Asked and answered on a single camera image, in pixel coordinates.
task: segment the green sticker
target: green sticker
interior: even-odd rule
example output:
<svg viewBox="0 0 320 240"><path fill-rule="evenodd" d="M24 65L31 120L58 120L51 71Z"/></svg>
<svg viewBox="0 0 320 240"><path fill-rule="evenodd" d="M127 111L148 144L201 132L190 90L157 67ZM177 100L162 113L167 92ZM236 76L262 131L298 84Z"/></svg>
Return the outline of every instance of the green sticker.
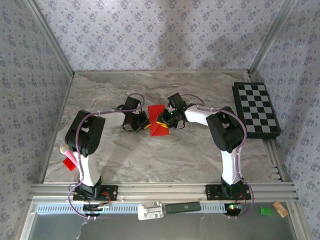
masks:
<svg viewBox="0 0 320 240"><path fill-rule="evenodd" d="M272 215L271 209L268 207L260 207L261 215Z"/></svg>

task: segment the wall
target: wall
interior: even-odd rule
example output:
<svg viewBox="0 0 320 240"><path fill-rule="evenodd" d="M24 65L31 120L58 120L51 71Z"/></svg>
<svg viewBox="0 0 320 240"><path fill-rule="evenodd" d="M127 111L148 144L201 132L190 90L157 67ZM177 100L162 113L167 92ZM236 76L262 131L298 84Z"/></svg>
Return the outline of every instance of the wall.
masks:
<svg viewBox="0 0 320 240"><path fill-rule="evenodd" d="M282 0L36 0L74 71L249 69Z"/></svg>
<svg viewBox="0 0 320 240"><path fill-rule="evenodd" d="M12 239L69 80L22 0L0 3L0 239Z"/></svg>
<svg viewBox="0 0 320 240"><path fill-rule="evenodd" d="M277 148L320 239L320 2L300 0L258 68L282 134Z"/></svg>

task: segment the marble surface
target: marble surface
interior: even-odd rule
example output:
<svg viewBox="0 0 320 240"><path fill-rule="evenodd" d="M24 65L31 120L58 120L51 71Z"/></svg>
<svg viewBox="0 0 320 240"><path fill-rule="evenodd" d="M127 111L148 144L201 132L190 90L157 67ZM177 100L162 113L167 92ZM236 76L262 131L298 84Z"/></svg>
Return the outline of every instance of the marble surface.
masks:
<svg viewBox="0 0 320 240"><path fill-rule="evenodd" d="M123 104L130 93L146 97L149 105L168 103L172 94L195 94L207 107L230 106L235 112L232 93L241 74L165 73L165 72L81 72L76 73L57 138L50 157L45 182L74 182L77 170L69 171L63 164L61 143L79 110L105 111ZM197 103L191 97L187 103ZM126 182L219 182L222 157L208 127L186 123L185 129L170 130L170 135L151 137L149 130L125 132L121 127L104 126L97 151L91 155L105 183ZM270 181L268 158L261 139L248 139L241 153L241 168L247 181Z"/></svg>

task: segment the floral wallpaper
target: floral wallpaper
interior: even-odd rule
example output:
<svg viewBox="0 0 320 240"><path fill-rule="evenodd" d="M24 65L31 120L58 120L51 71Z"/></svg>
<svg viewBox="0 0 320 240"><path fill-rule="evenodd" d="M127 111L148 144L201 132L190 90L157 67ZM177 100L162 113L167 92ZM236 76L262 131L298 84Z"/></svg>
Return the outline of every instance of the floral wallpaper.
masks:
<svg viewBox="0 0 320 240"><path fill-rule="evenodd" d="M39 181L69 79L22 0L0 3L0 239Z"/></svg>
<svg viewBox="0 0 320 240"><path fill-rule="evenodd" d="M283 0L36 0L74 71L249 69Z"/></svg>
<svg viewBox="0 0 320 240"><path fill-rule="evenodd" d="M300 0L258 68L277 114L277 148L320 240L320 2Z"/></svg>

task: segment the checkerboard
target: checkerboard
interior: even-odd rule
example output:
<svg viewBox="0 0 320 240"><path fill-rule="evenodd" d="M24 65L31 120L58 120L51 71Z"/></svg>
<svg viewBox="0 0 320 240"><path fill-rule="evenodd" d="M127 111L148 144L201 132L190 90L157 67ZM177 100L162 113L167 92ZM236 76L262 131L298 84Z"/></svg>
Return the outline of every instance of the checkerboard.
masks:
<svg viewBox="0 0 320 240"><path fill-rule="evenodd" d="M232 87L239 118L250 139L274 139L281 130L263 83L235 82Z"/></svg>

